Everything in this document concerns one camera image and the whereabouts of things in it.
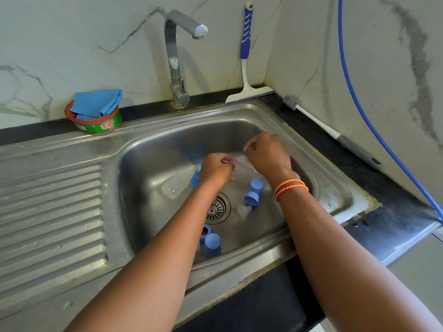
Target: blue pipe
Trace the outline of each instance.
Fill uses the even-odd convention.
[[[401,159],[392,151],[392,149],[387,145],[385,140],[381,137],[381,135],[378,133],[378,131],[375,129],[371,121],[369,120],[366,113],[363,111],[362,106],[360,105],[360,102],[357,99],[357,95],[355,94],[354,87],[352,86],[351,79],[349,77],[348,68],[346,66],[346,59],[345,59],[345,50],[343,48],[343,23],[342,23],[342,17],[343,17],[343,0],[338,0],[338,45],[340,47],[340,59],[341,59],[341,67],[343,68],[343,73],[345,75],[346,83],[348,84],[349,93],[351,94],[352,100],[354,101],[354,104],[357,107],[358,112],[362,116],[363,120],[368,125],[371,132],[374,134],[374,136],[378,139],[380,144],[385,148],[385,150],[388,152],[388,154],[392,157],[392,159],[398,164],[398,166],[403,170],[404,173],[413,181],[413,183],[418,187],[420,192],[426,197],[426,199],[429,201],[429,203],[435,208],[437,213],[439,214],[440,220],[443,221],[443,212],[440,208],[440,206],[436,203],[436,201],[432,198],[432,196],[426,191],[424,186],[420,184],[417,178],[414,177],[413,173],[407,168],[406,165],[403,164]]]

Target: forearm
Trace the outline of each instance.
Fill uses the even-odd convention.
[[[170,331],[185,294],[207,210],[215,197],[213,189],[199,185],[66,331]]]
[[[275,188],[295,173],[270,178]],[[279,202],[326,315],[344,331],[441,331],[428,309],[303,188]]]

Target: drain strainer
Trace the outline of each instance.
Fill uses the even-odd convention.
[[[214,225],[221,223],[231,213],[231,201],[224,193],[219,193],[217,198],[209,207],[208,214],[206,214],[206,223],[208,225]]]

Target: faucet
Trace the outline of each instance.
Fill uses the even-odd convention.
[[[205,37],[208,28],[194,19],[185,15],[181,11],[171,10],[168,13],[162,13],[165,18],[165,42],[166,53],[168,55],[169,71],[171,72],[171,83],[169,87],[174,97],[173,105],[176,108],[185,108],[189,103],[189,94],[185,91],[185,83],[180,75],[179,55],[177,52],[177,25],[185,29],[194,39]]]

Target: black countertop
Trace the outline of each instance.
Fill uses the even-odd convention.
[[[194,95],[188,108],[224,102],[241,89]],[[282,120],[333,162],[383,207],[345,227],[363,247],[389,265],[422,239],[437,215],[384,174],[342,148],[299,111],[287,108],[277,94],[262,96]],[[173,112],[169,101],[122,108],[123,122]],[[0,130],[0,145],[76,130],[67,119]],[[296,256],[244,289],[180,326],[176,331],[306,331],[324,318]]]

